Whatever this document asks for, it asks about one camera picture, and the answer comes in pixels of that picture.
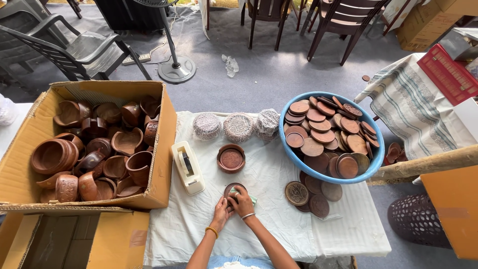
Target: white tape dispenser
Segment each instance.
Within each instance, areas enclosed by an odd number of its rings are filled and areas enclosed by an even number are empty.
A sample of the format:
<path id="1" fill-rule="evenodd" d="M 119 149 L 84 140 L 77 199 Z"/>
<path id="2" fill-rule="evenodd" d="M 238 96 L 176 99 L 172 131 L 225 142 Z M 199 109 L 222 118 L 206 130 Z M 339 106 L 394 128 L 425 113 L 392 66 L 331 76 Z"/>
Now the white tape dispenser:
<path id="1" fill-rule="evenodd" d="M 183 181 L 188 195 L 198 194 L 206 189 L 203 174 L 197 162 L 194 150 L 187 141 L 182 141 L 171 146 L 174 163 Z"/>

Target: fan stand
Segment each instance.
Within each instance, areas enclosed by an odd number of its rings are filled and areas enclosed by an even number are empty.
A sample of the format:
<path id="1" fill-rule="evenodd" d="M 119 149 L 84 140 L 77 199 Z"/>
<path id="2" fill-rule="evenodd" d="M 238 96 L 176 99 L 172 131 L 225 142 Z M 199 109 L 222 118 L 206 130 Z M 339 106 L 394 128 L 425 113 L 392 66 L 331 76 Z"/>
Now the fan stand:
<path id="1" fill-rule="evenodd" d="M 169 49 L 171 50 L 172 60 L 166 58 L 162 64 L 158 66 L 158 75 L 166 82 L 179 84 L 186 82 L 193 78 L 196 74 L 196 64 L 191 58 L 182 55 L 176 55 L 174 43 L 169 32 L 169 23 L 166 19 L 166 9 L 164 7 L 159 8 L 161 17 L 164 23 L 164 29 L 166 30 L 166 37 L 168 38 Z"/>

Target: power strip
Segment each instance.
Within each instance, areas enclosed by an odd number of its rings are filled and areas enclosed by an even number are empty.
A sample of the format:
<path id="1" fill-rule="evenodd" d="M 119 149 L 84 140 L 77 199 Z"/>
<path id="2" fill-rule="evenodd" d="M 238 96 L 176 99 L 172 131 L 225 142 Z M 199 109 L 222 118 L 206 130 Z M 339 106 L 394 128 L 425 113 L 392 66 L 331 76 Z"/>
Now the power strip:
<path id="1" fill-rule="evenodd" d="M 140 60 L 140 62 L 144 63 L 144 62 L 149 62 L 151 61 L 151 55 L 149 53 L 147 54 L 141 54 L 138 59 Z M 123 65 L 124 66 L 128 66 L 128 65 L 132 65 L 134 64 L 134 61 L 133 59 L 131 59 L 131 56 L 128 56 L 126 57 L 126 59 L 123 60 Z"/>

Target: jeans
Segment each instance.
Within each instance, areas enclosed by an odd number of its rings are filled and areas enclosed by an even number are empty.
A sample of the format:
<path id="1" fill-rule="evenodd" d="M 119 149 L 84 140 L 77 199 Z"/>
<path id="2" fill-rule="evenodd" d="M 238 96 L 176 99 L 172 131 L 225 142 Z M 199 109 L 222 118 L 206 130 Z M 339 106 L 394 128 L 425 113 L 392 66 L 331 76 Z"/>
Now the jeans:
<path id="1" fill-rule="evenodd" d="M 212 256 L 209 258 L 209 262 L 207 263 L 207 269 L 213 269 L 216 267 L 221 267 L 226 262 L 233 262 L 238 261 L 242 265 L 250 267 L 252 265 L 259 267 L 260 269 L 274 269 L 272 266 L 272 262 L 269 259 L 265 258 L 250 258 L 250 259 L 243 259 L 239 256 L 232 256 L 232 257 L 224 257 L 224 256 Z"/>

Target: hand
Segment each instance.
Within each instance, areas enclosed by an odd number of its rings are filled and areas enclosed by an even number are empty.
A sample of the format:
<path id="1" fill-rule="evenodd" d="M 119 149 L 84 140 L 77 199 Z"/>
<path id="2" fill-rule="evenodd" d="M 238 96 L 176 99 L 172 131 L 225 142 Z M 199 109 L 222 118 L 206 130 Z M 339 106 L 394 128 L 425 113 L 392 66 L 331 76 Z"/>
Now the hand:
<path id="1" fill-rule="evenodd" d="M 221 196 L 221 198 L 219 199 L 219 202 L 217 202 L 217 205 L 214 208 L 214 217 L 209 226 L 216 229 L 216 231 L 219 233 L 222 230 L 222 228 L 224 228 L 224 224 L 226 224 L 226 221 L 233 214 L 234 214 L 234 211 L 231 211 L 231 212 L 228 211 L 228 201 L 226 200 L 226 198 L 224 198 L 224 196 Z"/>
<path id="2" fill-rule="evenodd" d="M 254 213 L 252 199 L 249 197 L 249 194 L 247 193 L 246 189 L 237 185 L 234 186 L 234 188 L 238 192 L 230 193 L 228 197 L 228 201 L 234 207 L 234 211 L 236 211 L 241 218 L 247 214 Z"/>

